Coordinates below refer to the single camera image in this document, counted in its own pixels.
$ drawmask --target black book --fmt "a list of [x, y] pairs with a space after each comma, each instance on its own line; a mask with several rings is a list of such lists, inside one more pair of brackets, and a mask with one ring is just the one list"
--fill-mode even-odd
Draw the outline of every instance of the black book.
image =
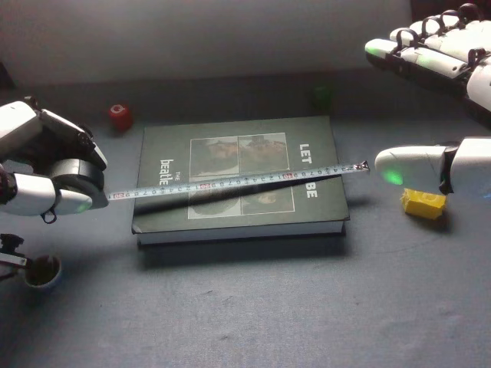
[[[328, 117], [201, 123], [145, 129], [138, 187], [230, 179], [338, 163]], [[141, 245], [340, 233], [349, 219], [342, 178], [237, 192], [135, 201]]]

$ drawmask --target measuring tape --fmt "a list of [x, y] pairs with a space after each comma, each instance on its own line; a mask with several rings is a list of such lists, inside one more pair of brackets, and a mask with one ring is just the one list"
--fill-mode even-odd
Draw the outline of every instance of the measuring tape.
[[234, 178], [221, 178], [213, 180], [203, 180], [199, 182], [177, 183], [168, 186], [148, 186], [146, 188], [136, 188], [124, 190], [122, 192], [113, 192], [107, 197], [107, 199], [109, 199], [110, 201], [119, 201], [121, 199], [155, 197], [158, 195], [168, 196], [172, 194], [201, 192], [214, 189], [240, 189], [246, 186], [273, 184], [277, 182], [294, 182], [295, 180], [308, 182], [310, 179], [329, 179], [344, 174], [365, 172], [370, 172], [367, 161], [354, 165], [334, 165], [321, 167], [318, 169], [303, 169], [299, 171], [252, 174], [247, 176], [237, 176]]

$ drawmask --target white backdrop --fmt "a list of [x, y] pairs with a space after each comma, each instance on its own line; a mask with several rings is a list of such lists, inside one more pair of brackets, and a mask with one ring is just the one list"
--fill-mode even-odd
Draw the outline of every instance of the white backdrop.
[[409, 0], [1, 0], [0, 60], [19, 85], [367, 66]]

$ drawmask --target yellow object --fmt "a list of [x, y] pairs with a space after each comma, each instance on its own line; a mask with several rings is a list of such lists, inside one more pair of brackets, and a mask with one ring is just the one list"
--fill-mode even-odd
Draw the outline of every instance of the yellow object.
[[442, 215], [447, 198], [444, 195], [405, 189], [400, 200], [408, 215], [435, 220]]

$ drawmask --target book title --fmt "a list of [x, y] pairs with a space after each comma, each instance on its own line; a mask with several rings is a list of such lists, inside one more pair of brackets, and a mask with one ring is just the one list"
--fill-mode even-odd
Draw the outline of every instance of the book title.
[[173, 161], [173, 159], [160, 160], [159, 186], [167, 186], [172, 180], [181, 180], [180, 172], [176, 172], [176, 175], [174, 176], [170, 171], [170, 163]]
[[[312, 155], [308, 148], [308, 143], [300, 145], [300, 157], [303, 163], [312, 164]], [[317, 198], [317, 189], [314, 182], [308, 182], [305, 184], [305, 188], [307, 189], [307, 198]]]

